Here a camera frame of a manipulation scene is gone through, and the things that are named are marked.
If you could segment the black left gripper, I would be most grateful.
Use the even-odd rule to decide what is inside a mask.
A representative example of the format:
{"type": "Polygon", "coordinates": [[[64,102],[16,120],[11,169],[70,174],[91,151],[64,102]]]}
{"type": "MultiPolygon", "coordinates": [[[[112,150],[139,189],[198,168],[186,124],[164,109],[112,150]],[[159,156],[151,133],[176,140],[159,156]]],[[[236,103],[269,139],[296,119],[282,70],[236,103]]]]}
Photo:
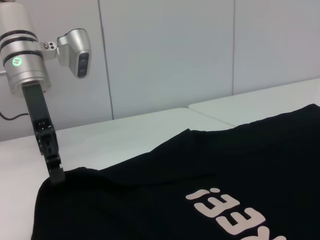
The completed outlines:
{"type": "Polygon", "coordinates": [[[40,83],[29,84],[22,87],[23,96],[27,105],[33,130],[37,136],[37,143],[49,173],[52,185],[65,181],[66,176],[60,166],[61,158],[59,145],[49,114],[47,103],[40,83]]]}

